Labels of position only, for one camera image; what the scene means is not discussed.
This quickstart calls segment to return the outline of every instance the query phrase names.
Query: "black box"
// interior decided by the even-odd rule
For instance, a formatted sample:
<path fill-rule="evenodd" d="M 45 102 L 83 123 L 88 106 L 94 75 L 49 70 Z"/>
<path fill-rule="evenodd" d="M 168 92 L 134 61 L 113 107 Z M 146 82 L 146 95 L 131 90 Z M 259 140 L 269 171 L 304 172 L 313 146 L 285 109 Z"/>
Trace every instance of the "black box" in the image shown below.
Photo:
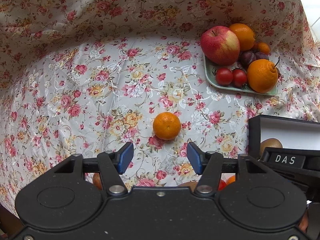
<path fill-rule="evenodd" d="M 249 155 L 259 159 L 260 143 L 269 138 L 287 149 L 320 150 L 320 123 L 264 114 L 249 119 Z"/>

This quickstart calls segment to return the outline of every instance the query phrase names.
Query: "plate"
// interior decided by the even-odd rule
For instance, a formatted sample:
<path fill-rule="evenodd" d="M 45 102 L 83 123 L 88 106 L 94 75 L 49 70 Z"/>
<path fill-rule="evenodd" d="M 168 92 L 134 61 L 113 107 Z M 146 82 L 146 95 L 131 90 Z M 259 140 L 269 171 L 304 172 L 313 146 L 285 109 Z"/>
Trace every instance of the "plate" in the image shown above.
<path fill-rule="evenodd" d="M 205 55 L 204 56 L 204 72 L 205 72 L 205 76 L 208 80 L 208 82 L 213 85 L 216 88 L 219 89 L 226 89 L 226 90 L 232 90 L 232 91 L 237 91 L 237 92 L 243 92 L 243 93 L 252 93 L 252 94 L 259 94 L 259 95 L 266 95 L 266 96 L 275 96 L 278 93 L 278 88 L 277 85 L 274 86 L 274 88 L 272 90 L 270 90 L 267 93 L 258 93 L 254 90 L 252 90 L 248 85 L 244 85 L 244 88 L 236 88 L 233 87 L 232 85 L 228 85 L 228 86 L 221 86 L 216 82 L 216 78 L 212 73 L 212 70 L 218 69 L 220 68 L 220 66 L 216 65 L 215 63 L 213 63 L 211 60 L 209 60 Z M 237 62 L 235 62 L 233 65 L 227 67 L 230 70 L 233 70 L 235 68 L 237 68 Z"/>

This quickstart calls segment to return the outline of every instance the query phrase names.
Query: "leaf pattern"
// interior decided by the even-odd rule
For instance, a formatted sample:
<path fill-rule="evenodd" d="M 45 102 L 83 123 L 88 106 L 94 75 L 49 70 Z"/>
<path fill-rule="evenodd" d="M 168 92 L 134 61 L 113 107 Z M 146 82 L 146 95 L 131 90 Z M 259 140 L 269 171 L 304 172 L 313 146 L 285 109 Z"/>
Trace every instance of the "leaf pattern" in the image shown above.
<path fill-rule="evenodd" d="M 74 153 L 131 141 L 127 188 L 175 186 L 198 180 L 189 141 L 235 158 L 257 114 L 320 116 L 320 56 L 300 0 L 1 0 L 0 14 L 0 201 L 12 213 L 22 187 Z M 206 81 L 199 37 L 235 22 L 281 56 L 276 96 Z M 153 134 L 164 111 L 180 118 L 174 141 Z"/>

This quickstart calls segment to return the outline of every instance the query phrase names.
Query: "circular indentation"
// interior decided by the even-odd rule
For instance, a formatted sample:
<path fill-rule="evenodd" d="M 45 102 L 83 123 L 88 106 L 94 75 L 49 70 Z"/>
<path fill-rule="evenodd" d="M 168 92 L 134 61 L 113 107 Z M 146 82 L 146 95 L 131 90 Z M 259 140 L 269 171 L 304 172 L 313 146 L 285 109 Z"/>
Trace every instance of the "circular indentation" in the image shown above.
<path fill-rule="evenodd" d="M 164 195 L 165 195 L 165 193 L 163 191 L 157 192 L 157 196 L 159 196 L 159 197 L 163 197 Z"/>
<path fill-rule="evenodd" d="M 124 187 L 121 186 L 121 185 L 112 185 L 110 188 L 109 188 L 109 191 L 113 194 L 120 194 L 122 192 L 124 192 Z"/>
<path fill-rule="evenodd" d="M 247 194 L 248 201 L 260 208 L 274 208 L 284 201 L 281 191 L 271 187 L 255 187 Z"/>
<path fill-rule="evenodd" d="M 208 185 L 200 185 L 197 187 L 197 191 L 203 194 L 210 193 L 212 192 L 212 190 L 213 190 L 212 187 Z"/>
<path fill-rule="evenodd" d="M 67 187 L 50 187 L 41 191 L 37 199 L 45 207 L 60 208 L 69 205 L 75 199 L 75 193 Z"/>

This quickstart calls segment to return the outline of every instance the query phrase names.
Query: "apple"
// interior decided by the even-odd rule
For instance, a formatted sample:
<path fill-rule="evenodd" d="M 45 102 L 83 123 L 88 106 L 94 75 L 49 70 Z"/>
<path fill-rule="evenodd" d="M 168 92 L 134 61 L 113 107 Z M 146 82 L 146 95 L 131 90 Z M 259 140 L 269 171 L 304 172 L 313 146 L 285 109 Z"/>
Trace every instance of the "apple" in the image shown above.
<path fill-rule="evenodd" d="M 200 46 L 207 58 L 220 66 L 232 65 L 240 53 L 237 36 L 225 26 L 215 26 L 204 32 Z"/>

